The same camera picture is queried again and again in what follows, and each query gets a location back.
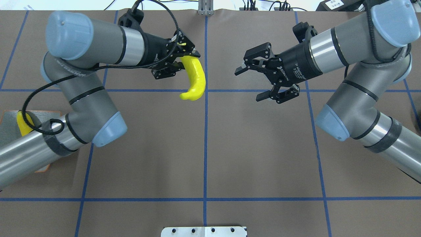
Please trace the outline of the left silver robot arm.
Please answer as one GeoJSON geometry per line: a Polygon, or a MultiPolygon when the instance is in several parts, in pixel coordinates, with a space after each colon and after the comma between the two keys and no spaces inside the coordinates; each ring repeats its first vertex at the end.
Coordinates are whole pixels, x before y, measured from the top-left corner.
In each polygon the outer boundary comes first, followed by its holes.
{"type": "Polygon", "coordinates": [[[47,85],[32,92],[22,106],[29,134],[1,148],[1,189],[54,161],[75,153],[85,144],[105,146],[127,132],[121,112],[111,100],[97,72],[101,69],[150,69],[155,79],[173,77],[185,70],[190,87],[183,100],[204,94],[206,76],[200,53],[178,27],[163,39],[141,28],[144,12],[133,6],[116,24],[82,13],[53,12],[46,26],[48,51],[40,71],[47,85]],[[57,85],[72,112],[32,125],[27,118],[30,100],[57,85]]]}

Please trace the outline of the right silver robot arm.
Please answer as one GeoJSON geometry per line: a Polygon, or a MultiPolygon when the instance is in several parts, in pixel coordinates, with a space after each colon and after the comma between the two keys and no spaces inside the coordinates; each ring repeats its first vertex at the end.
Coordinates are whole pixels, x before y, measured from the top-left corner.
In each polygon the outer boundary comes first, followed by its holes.
{"type": "Polygon", "coordinates": [[[235,75],[263,73],[273,87],[256,100],[280,104],[299,96],[300,82],[353,65],[315,124],[339,141],[360,141],[420,182],[420,136],[375,108],[387,88],[411,71],[411,44],[420,37],[416,12],[409,0],[366,0],[364,7],[364,13],[322,33],[307,22],[296,24],[298,45],[277,55],[269,42],[251,48],[235,75]]]}

